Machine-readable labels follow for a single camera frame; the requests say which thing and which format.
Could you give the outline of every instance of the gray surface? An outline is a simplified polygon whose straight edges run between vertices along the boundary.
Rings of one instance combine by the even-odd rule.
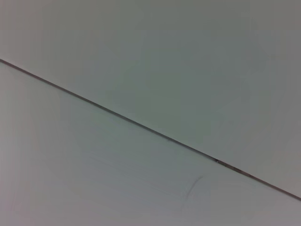
[[[0,64],[0,225],[297,226],[301,203]]]
[[[301,196],[297,1],[0,2],[1,58]]]

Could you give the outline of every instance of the white ceiling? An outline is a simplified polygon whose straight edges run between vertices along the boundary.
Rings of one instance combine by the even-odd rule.
[[[0,57],[301,196],[300,9],[0,0]]]
[[[0,74],[0,225],[300,225],[300,201],[8,66]]]

